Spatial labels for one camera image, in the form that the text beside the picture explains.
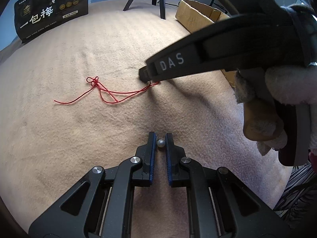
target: red cord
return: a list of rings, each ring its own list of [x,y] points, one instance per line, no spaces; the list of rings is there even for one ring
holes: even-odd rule
[[[150,87],[154,86],[154,85],[157,85],[159,82],[156,82],[156,83],[153,83],[147,86],[145,86],[144,88],[140,89],[140,90],[137,90],[137,91],[130,91],[130,92],[116,92],[116,91],[109,91],[104,85],[102,85],[100,82],[99,82],[99,77],[96,76],[94,79],[92,77],[87,77],[86,78],[86,81],[88,83],[90,83],[90,85],[92,86],[92,88],[88,91],[86,91],[84,94],[82,94],[81,96],[79,96],[78,98],[76,98],[75,100],[71,101],[71,102],[59,102],[59,101],[56,101],[54,100],[54,102],[56,103],[60,103],[60,104],[63,104],[63,105],[68,105],[68,104],[71,104],[71,103],[74,103],[75,101],[77,101],[78,99],[80,99],[82,96],[86,95],[87,93],[89,93],[90,91],[92,91],[95,87],[98,88],[99,90],[99,94],[100,94],[100,97],[101,99],[107,103],[107,104],[117,104],[117,103],[120,103],[126,99],[128,99],[129,97],[132,97],[140,92],[144,92],[146,90],[148,90]],[[102,94],[101,94],[101,91],[105,91],[107,92],[115,101],[114,102],[109,102],[109,101],[106,101],[103,97],[102,97]],[[121,99],[121,100],[118,100],[113,94],[131,94],[127,97],[125,97],[124,99]]]

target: black package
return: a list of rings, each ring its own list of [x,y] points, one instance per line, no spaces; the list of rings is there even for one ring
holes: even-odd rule
[[[49,29],[88,14],[88,0],[18,0],[14,4],[14,25],[22,42]]]

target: gold badge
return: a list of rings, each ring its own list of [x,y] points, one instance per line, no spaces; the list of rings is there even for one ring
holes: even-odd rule
[[[30,12],[30,7],[30,5],[25,6],[25,8],[23,9],[23,16]]]

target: white bead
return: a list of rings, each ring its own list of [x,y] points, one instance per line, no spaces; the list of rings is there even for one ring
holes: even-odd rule
[[[158,147],[163,148],[165,146],[165,140],[158,140]]]

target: brown cardboard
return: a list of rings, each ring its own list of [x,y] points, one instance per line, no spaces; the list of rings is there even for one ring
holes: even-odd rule
[[[229,18],[228,15],[218,9],[193,0],[181,0],[175,17],[190,33]],[[222,70],[222,73],[229,84],[234,87],[236,72]]]

